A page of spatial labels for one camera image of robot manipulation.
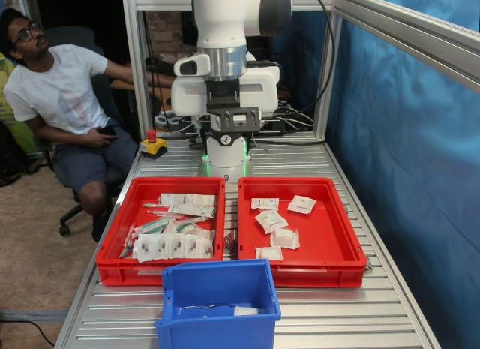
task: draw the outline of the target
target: red button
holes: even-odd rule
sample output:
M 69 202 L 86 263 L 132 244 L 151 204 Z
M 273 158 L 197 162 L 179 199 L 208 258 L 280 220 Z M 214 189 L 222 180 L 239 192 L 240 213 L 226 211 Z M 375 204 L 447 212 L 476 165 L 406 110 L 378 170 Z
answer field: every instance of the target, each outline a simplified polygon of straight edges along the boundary
M 157 141 L 157 132 L 155 130 L 147 130 L 147 140 L 150 143 Z

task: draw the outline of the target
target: man's knee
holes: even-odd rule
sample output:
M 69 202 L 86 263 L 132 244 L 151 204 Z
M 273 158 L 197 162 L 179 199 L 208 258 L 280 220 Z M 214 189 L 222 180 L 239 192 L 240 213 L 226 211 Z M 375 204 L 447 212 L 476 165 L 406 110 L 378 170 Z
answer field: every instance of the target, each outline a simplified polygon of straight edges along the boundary
M 90 182 L 79 193 L 84 210 L 90 215 L 102 215 L 107 202 L 107 189 L 102 182 Z

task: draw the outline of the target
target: black chair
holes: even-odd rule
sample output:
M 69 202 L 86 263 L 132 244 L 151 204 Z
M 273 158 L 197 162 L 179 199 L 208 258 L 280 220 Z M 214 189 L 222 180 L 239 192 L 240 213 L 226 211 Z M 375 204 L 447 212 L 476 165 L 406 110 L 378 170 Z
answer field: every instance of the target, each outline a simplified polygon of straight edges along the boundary
M 61 44 L 74 44 L 79 47 L 85 47 L 86 49 L 93 50 L 100 55 L 104 54 L 103 50 L 95 45 L 94 32 L 91 29 L 77 26 L 61 27 L 46 30 L 45 33 L 50 39 L 52 46 Z M 105 75 L 97 75 L 96 77 L 92 77 L 91 84 L 94 93 L 97 96 L 98 102 L 100 103 L 100 106 L 105 114 L 108 117 L 116 120 L 120 126 L 125 128 L 122 116 L 117 110 L 115 101 L 113 100 L 107 77 Z M 68 178 L 61 168 L 56 164 L 55 158 L 52 156 L 52 146 L 50 142 L 36 135 L 34 135 L 34 141 L 37 149 L 43 153 L 48 167 L 56 174 L 60 183 L 67 188 L 71 188 Z M 118 196 L 120 193 L 120 186 L 125 180 L 125 176 L 114 167 L 108 166 L 107 170 L 106 189 L 109 198 L 108 203 L 111 205 L 111 199 L 115 196 Z M 70 228 L 67 226 L 67 221 L 83 211 L 83 208 L 80 205 L 80 198 L 75 190 L 73 190 L 73 199 L 78 204 L 60 218 L 59 232 L 62 236 L 70 233 Z

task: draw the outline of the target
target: shorts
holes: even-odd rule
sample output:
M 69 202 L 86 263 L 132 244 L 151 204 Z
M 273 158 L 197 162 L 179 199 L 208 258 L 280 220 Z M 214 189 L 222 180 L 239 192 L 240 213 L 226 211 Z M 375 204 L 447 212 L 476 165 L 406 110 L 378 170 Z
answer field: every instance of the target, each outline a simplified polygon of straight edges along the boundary
M 69 181 L 73 190 L 80 193 L 90 182 L 107 182 L 107 165 L 116 168 L 126 178 L 139 145 L 129 133 L 110 119 L 118 138 L 107 146 L 92 148 L 76 144 L 60 144 L 55 148 L 55 165 Z

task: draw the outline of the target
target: blue bin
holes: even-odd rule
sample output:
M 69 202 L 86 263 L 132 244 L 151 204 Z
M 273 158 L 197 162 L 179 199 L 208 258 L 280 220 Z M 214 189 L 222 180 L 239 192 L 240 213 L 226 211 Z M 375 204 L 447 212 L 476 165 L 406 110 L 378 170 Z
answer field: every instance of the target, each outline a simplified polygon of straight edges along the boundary
M 281 313 L 267 260 L 182 264 L 165 269 L 162 282 L 160 349 L 273 347 Z M 235 306 L 259 314 L 235 317 Z

